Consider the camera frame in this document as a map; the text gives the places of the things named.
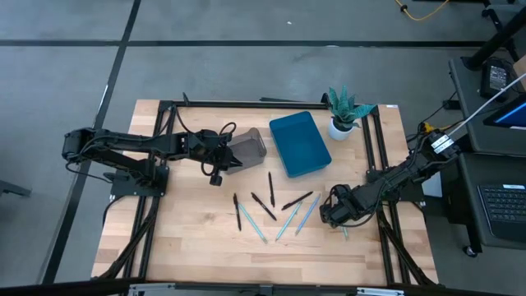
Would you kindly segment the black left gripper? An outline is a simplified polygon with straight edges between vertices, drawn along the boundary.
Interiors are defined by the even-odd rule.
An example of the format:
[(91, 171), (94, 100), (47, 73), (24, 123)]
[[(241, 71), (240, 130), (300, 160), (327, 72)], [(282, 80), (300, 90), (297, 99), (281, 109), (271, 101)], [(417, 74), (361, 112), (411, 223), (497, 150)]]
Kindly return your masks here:
[(219, 171), (242, 167), (241, 160), (235, 157), (227, 147), (230, 133), (202, 129), (189, 135), (189, 155), (191, 160), (201, 163), (204, 175), (213, 175)]

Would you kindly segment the blue plastic bin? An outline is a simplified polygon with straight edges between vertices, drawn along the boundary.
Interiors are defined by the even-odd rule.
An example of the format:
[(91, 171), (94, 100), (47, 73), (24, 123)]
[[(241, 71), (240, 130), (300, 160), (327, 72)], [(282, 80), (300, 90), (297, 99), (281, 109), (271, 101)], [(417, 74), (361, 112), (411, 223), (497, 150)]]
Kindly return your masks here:
[(328, 166), (332, 158), (310, 112), (270, 121), (270, 133), (289, 178)]

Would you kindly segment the green plant in white pot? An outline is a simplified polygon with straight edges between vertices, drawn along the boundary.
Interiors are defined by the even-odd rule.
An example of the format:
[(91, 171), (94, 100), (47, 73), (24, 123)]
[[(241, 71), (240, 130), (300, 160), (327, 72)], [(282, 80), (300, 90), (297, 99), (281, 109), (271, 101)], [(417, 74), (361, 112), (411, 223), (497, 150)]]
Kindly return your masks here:
[(348, 139), (354, 129), (361, 128), (361, 119), (366, 118), (376, 107), (374, 104), (355, 104), (356, 95), (349, 95), (346, 86), (342, 87), (340, 95), (330, 87), (328, 96), (328, 110), (332, 113), (329, 136), (336, 141)]

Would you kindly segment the black keyboard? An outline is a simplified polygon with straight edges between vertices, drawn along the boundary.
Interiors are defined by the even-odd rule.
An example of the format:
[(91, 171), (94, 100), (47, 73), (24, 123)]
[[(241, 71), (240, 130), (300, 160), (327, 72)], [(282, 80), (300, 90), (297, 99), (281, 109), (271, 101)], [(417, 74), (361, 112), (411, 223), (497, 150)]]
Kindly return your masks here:
[(491, 234), (526, 243), (526, 185), (479, 185), (478, 195)]

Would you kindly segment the grey desk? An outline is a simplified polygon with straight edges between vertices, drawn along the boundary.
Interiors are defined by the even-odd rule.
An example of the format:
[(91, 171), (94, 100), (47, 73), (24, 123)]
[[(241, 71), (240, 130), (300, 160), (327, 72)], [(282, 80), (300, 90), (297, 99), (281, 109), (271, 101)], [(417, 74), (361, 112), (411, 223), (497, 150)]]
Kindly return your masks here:
[[(467, 118), (487, 102), (478, 93), (481, 74), (467, 69), (460, 58), (451, 59), (449, 67), (459, 97), (460, 109)], [(464, 128), (467, 133), (463, 134), (459, 141), (466, 146), (466, 150), (476, 153), (526, 157), (526, 130), (487, 126), (483, 123), (493, 111), (485, 114), (482, 112), (500, 106), (503, 104), (491, 102), (461, 127), (456, 133), (460, 136)]]

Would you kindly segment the monitor with blue screen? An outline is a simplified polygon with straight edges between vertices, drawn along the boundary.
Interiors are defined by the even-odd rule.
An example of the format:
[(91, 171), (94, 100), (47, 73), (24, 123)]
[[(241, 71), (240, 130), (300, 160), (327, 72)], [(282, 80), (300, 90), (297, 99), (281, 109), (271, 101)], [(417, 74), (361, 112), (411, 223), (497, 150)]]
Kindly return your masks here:
[(526, 129), (526, 94), (520, 95), (483, 120), (487, 126)]

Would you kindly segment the black power adapter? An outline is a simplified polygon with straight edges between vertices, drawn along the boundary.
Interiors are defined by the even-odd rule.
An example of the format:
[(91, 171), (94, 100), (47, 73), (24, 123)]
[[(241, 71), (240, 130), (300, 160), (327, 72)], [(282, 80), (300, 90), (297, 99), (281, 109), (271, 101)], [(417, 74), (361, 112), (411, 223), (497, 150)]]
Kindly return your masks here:
[(490, 99), (510, 81), (510, 72), (505, 62), (499, 58), (489, 58), (482, 65), (480, 96)]

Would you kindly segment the black desk leg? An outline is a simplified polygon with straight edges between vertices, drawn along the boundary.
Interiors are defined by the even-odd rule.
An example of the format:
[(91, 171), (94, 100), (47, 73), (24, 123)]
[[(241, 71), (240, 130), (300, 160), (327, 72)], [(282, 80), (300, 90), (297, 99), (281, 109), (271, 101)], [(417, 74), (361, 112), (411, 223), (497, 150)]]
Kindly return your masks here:
[(482, 10), (482, 16), (489, 16), (493, 21), (498, 18), (496, 11), (514, 12), (514, 16), (504, 25), (497, 26), (497, 32), (471, 57), (462, 58), (464, 66), (469, 70), (477, 70), (501, 46), (509, 52), (517, 62), (519, 55), (514, 46), (513, 36), (526, 26), (526, 5), (490, 4)]

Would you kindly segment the black aluminium table frame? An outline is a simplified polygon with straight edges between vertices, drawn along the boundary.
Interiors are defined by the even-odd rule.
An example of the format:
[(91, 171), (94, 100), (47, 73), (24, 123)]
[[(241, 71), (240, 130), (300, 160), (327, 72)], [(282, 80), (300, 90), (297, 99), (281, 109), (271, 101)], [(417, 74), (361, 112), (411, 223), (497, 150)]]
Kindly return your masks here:
[[(366, 171), (401, 163), (407, 154), (399, 109), (382, 105), (365, 127), (349, 139), (335, 141), (326, 135), (330, 112), (322, 104), (263, 104), (259, 102), (193, 102), (178, 109), (185, 127), (218, 130), (236, 123), (237, 133), (257, 128), (267, 154), (262, 164), (226, 175), (220, 187), (211, 186), (198, 163), (180, 160), (169, 166), (169, 182), (159, 203), (153, 233), (141, 242), (128, 268), (130, 276), (150, 281), (315, 285), (383, 285), (389, 281), (413, 283), (406, 267), (399, 265), (395, 250), (387, 246), (377, 222), (371, 220), (348, 230), (321, 222), (318, 206), (336, 184), (355, 186)], [(289, 178), (270, 135), (270, 121), (308, 111), (324, 136), (331, 163), (314, 173)], [(268, 173), (271, 172), (275, 207), (270, 204)], [(282, 207), (313, 191), (290, 225), (275, 242), (294, 210)], [(274, 221), (256, 203), (254, 192), (275, 215)], [(264, 244), (239, 208), (238, 230), (233, 194), (268, 240)], [(294, 233), (311, 203), (321, 194), (301, 232)]]

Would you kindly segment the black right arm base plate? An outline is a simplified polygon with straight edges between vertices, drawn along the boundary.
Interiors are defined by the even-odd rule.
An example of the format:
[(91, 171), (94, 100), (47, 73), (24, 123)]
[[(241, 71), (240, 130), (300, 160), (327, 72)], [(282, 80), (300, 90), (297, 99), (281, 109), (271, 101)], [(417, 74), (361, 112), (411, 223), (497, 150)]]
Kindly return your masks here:
[[(367, 182), (374, 183), (377, 180), (389, 179), (391, 175), (395, 175), (393, 168), (389, 168), (385, 171), (380, 170), (368, 170), (367, 171)], [(381, 193), (382, 201), (421, 201), (423, 199), (422, 185), (420, 183), (413, 183), (411, 180), (402, 183), (401, 185), (395, 185), (394, 181), (390, 181), (389, 184), (383, 189)]]

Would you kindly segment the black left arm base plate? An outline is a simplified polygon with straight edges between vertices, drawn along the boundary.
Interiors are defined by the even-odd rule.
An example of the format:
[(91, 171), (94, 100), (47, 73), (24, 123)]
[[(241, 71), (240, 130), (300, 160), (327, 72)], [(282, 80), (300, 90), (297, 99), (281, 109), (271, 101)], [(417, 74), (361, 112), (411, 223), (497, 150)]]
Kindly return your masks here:
[(118, 169), (112, 181), (111, 194), (116, 197), (144, 196), (161, 197), (166, 193), (169, 167), (156, 166), (155, 180), (152, 183), (138, 181), (129, 173)]

